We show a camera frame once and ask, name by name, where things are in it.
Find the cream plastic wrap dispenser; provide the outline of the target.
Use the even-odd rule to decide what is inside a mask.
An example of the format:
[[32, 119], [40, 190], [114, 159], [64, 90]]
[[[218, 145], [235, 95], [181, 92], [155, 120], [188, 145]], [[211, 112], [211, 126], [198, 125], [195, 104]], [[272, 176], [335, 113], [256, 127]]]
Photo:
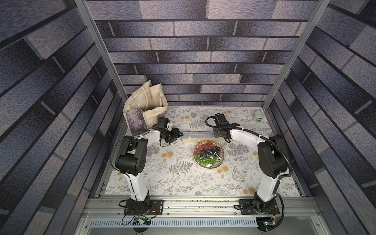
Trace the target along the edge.
[[197, 132], [183, 132], [183, 136], [180, 139], [184, 144], [196, 145], [203, 141], [214, 141], [217, 143], [225, 143], [223, 137], [215, 137], [213, 131], [197, 131]]

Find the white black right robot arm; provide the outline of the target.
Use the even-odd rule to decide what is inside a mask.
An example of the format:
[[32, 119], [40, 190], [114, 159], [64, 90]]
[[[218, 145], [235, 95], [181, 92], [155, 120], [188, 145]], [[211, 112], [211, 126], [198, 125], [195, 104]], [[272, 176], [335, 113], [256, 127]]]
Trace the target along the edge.
[[283, 146], [282, 136], [265, 137], [240, 127], [237, 123], [229, 123], [224, 114], [215, 114], [206, 118], [205, 124], [213, 129], [216, 137], [222, 137], [228, 143], [235, 140], [257, 150], [262, 176], [254, 201], [259, 204], [273, 201], [281, 180], [293, 174], [291, 160]]

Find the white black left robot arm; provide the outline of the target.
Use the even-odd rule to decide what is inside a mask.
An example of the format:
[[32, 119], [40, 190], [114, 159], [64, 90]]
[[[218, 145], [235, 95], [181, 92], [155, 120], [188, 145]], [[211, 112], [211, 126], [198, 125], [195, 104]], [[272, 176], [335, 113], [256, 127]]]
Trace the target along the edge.
[[168, 118], [159, 117], [148, 131], [142, 131], [136, 136], [124, 136], [119, 142], [115, 169], [125, 176], [130, 188], [130, 199], [136, 202], [144, 202], [149, 196], [143, 175], [148, 147], [154, 143], [161, 144], [162, 140], [170, 145], [184, 136], [178, 128], [169, 128], [169, 125]]

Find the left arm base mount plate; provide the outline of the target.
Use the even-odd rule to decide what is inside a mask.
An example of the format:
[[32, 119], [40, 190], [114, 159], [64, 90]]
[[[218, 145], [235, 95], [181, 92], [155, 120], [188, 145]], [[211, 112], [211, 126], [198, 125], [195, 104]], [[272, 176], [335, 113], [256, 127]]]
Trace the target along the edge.
[[124, 215], [147, 215], [159, 216], [163, 214], [164, 200], [136, 201], [128, 199], [120, 202], [119, 206], [124, 208]]

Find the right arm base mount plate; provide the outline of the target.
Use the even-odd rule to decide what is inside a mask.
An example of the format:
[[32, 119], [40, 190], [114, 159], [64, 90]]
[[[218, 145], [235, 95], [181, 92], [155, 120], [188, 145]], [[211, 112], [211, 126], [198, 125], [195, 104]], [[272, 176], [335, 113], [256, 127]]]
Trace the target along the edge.
[[275, 199], [263, 202], [257, 199], [240, 199], [238, 205], [234, 208], [239, 210], [242, 215], [277, 215], [280, 214], [279, 207]]

